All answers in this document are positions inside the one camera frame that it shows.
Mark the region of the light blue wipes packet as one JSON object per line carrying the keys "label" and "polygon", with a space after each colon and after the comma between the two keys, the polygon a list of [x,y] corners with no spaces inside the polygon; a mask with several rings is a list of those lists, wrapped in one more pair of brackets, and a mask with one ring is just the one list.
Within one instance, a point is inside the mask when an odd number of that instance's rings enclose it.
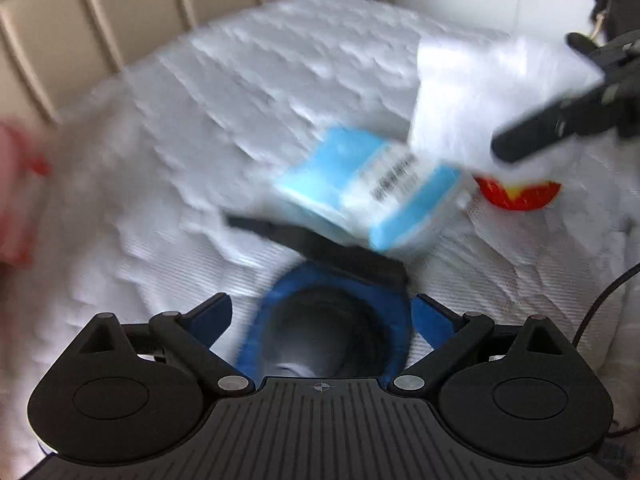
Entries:
{"label": "light blue wipes packet", "polygon": [[332,128],[274,187],[375,252],[425,252],[474,192],[462,170],[366,130]]}

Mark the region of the black and blue container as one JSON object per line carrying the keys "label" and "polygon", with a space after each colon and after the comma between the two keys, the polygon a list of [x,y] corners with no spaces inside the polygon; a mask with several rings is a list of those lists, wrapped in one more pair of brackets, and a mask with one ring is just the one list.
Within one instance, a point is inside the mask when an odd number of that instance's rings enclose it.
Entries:
{"label": "black and blue container", "polygon": [[303,260],[260,300],[236,367],[267,377],[375,378],[405,368],[412,341],[405,265],[294,224],[230,214],[228,226],[290,248]]}

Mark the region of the beige padded headboard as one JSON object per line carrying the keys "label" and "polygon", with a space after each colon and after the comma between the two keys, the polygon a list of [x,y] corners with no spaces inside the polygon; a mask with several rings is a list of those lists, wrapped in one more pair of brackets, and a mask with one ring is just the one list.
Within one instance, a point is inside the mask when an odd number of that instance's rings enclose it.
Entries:
{"label": "beige padded headboard", "polygon": [[32,128],[214,18],[271,0],[1,0],[1,115]]}

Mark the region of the white wipe cloth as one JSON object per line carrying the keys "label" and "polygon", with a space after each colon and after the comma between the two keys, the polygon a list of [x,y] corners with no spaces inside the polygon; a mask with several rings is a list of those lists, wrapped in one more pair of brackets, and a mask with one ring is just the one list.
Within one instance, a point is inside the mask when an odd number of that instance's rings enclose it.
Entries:
{"label": "white wipe cloth", "polygon": [[577,96],[603,80],[593,62],[569,47],[527,37],[422,38],[416,68],[420,87],[410,148],[505,185],[562,182],[582,148],[567,141],[509,165],[491,154],[492,138],[557,99]]}

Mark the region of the white quilted mattress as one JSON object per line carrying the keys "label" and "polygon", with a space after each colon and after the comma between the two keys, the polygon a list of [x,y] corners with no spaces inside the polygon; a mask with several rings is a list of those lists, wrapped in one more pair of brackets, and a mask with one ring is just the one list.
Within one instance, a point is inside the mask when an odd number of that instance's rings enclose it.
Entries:
{"label": "white quilted mattress", "polygon": [[[224,212],[309,222],[272,182],[326,129],[403,139],[416,92],[440,84],[416,70],[420,42],[503,39],[373,0],[280,0],[180,37],[66,110],[32,265],[6,294],[2,477],[42,459],[28,397],[96,313],[144,322],[228,292],[233,321],[215,349],[233,359],[259,297],[298,258],[228,229]],[[547,208],[477,198],[409,268],[416,290],[454,310],[543,314],[572,334],[638,260],[639,148],[605,138]]]}

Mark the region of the pink plush toy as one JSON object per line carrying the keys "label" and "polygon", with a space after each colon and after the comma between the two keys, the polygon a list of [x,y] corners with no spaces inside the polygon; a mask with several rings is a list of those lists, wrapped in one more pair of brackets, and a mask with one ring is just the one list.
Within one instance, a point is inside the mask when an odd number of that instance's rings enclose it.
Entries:
{"label": "pink plush toy", "polygon": [[51,164],[42,137],[16,122],[1,122],[1,263],[32,260],[43,187]]}

